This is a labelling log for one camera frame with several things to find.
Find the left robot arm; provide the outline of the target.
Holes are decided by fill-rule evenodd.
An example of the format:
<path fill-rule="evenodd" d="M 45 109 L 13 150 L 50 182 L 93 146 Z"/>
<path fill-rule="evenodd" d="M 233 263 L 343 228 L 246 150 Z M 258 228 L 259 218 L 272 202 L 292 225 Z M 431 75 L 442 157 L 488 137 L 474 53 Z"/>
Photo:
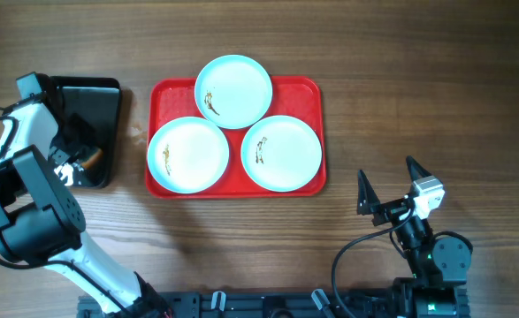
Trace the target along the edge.
<path fill-rule="evenodd" d="M 87 233 L 79 203 L 48 163 L 59 127 L 45 102 L 26 99 L 1 112 L 0 266 L 57 272 L 109 317 L 171 317 L 166 300 Z"/>

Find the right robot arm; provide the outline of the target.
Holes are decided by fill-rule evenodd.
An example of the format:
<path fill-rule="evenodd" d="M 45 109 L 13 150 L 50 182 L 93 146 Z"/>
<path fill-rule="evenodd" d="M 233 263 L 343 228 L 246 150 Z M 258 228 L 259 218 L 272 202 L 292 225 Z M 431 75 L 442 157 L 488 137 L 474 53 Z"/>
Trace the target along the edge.
<path fill-rule="evenodd" d="M 357 213 L 389 225 L 389 238 L 408 262 L 411 277 L 398 277 L 385 290 L 381 312 L 390 317 L 468 317 L 467 283 L 473 245 L 453 231 L 435 233 L 428 222 L 444 199 L 444 184 L 412 156 L 406 158 L 411 185 L 404 197 L 382 202 L 359 171 Z"/>

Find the light blue plate top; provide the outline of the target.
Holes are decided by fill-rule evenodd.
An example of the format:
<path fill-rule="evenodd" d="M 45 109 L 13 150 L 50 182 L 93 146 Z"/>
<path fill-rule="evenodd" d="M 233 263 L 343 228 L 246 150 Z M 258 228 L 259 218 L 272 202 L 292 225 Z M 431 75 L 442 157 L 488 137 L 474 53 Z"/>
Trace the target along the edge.
<path fill-rule="evenodd" d="M 273 85 L 270 75 L 256 60 L 226 55 L 202 68 L 194 94 L 196 107 L 206 119 L 221 128 L 239 130 L 267 113 Z"/>

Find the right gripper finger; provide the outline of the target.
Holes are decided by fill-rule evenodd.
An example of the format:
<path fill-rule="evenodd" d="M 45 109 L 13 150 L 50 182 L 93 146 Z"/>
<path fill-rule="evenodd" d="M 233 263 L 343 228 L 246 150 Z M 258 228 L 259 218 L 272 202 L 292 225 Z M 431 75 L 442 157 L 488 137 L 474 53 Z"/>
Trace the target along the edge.
<path fill-rule="evenodd" d="M 408 174 L 412 181 L 429 178 L 432 174 L 426 170 L 412 155 L 406 157 Z"/>
<path fill-rule="evenodd" d="M 358 215 L 373 215 L 378 212 L 381 205 L 370 181 L 367 179 L 363 170 L 357 173 L 358 180 L 358 199 L 357 199 L 357 214 Z"/>

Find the green orange sponge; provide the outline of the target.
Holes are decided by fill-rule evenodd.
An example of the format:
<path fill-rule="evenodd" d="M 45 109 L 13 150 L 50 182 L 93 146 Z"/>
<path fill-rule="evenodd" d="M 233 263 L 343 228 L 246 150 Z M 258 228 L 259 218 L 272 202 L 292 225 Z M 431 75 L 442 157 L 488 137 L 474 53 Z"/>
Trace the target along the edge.
<path fill-rule="evenodd" d="M 84 170 L 93 170 L 103 159 L 103 151 L 100 148 L 91 148 L 81 157 L 80 166 Z"/>

